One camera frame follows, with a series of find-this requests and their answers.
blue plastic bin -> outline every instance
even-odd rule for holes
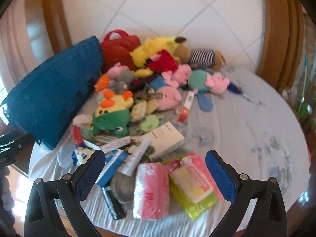
[[[35,68],[1,103],[9,122],[54,149],[94,91],[103,57],[96,37],[54,55]]]

tablecloth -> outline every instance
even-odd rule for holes
[[[167,157],[184,152],[205,157],[209,150],[216,150],[238,173],[246,173],[257,180],[276,177],[288,210],[307,189],[309,180],[308,151],[301,127],[283,98],[261,78],[230,66],[224,67],[222,72],[262,105],[229,92],[224,99],[209,93],[207,96],[214,105],[213,110],[201,111],[195,98],[185,124],[177,123],[172,111],[162,113],[185,137],[184,146]],[[181,94],[185,98],[187,91],[181,91]],[[79,113],[91,114],[96,105],[95,96],[92,96]],[[63,164],[63,156],[70,154],[72,143],[70,126],[53,151],[35,144],[29,178],[33,181],[42,177],[49,181],[74,172],[74,166],[62,168],[59,163]],[[125,219],[114,221],[98,186],[95,185],[87,200],[81,202],[94,225],[131,237],[209,236],[230,206],[227,201],[218,202],[192,221],[173,197],[170,204],[169,215],[161,220],[134,219],[129,209]],[[255,201],[252,201],[239,230],[247,226],[254,205]]]

white tablecloth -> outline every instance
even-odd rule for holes
[[[205,157],[209,150],[216,150],[238,173],[246,173],[257,180],[276,177],[288,210],[307,189],[309,180],[307,145],[301,127],[287,103],[262,79],[234,67],[225,67],[223,73],[248,95],[265,105],[254,105],[232,93],[227,93],[224,99],[207,94],[213,102],[213,110],[201,111],[195,98],[184,125],[176,122],[172,112],[163,113],[186,139],[184,147],[169,157],[188,151]],[[96,100],[93,96],[80,113],[91,114],[95,107]],[[35,144],[29,178],[33,181],[42,177],[49,181],[73,172],[75,167],[64,169],[57,159],[58,156],[70,153],[73,146],[69,144],[72,142],[72,128],[69,127],[55,150],[50,151],[43,145]],[[95,185],[88,199],[81,202],[81,206],[94,225],[126,236],[204,237],[211,234],[230,203],[217,203],[195,222],[175,200],[171,202],[169,215],[162,220],[134,219],[132,210],[128,210],[125,219],[114,221],[100,188]],[[254,202],[249,205],[239,230],[246,227],[253,208]]]

metal bolt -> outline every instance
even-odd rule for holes
[[[270,182],[271,183],[277,183],[277,180],[274,177],[270,177]]]
[[[35,181],[34,181],[34,183],[35,183],[35,184],[39,184],[41,181],[42,181],[41,178],[36,178]]]
[[[71,174],[65,174],[65,175],[63,176],[63,179],[64,179],[65,181],[68,181],[71,177],[72,177]]]
[[[241,180],[247,180],[248,179],[248,176],[246,174],[240,174],[239,177],[240,177]]]

pink tissue package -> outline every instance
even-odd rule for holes
[[[140,164],[134,192],[134,218],[162,219],[169,211],[168,170],[160,163]]]

